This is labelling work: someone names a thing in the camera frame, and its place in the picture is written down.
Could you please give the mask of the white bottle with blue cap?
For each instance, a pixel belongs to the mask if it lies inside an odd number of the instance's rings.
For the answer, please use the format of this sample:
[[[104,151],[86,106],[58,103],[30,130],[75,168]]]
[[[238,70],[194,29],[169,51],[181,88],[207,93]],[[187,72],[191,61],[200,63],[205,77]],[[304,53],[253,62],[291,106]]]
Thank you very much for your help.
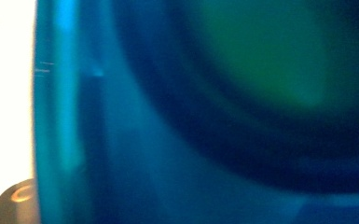
[[[359,224],[359,0],[36,0],[43,224]]]

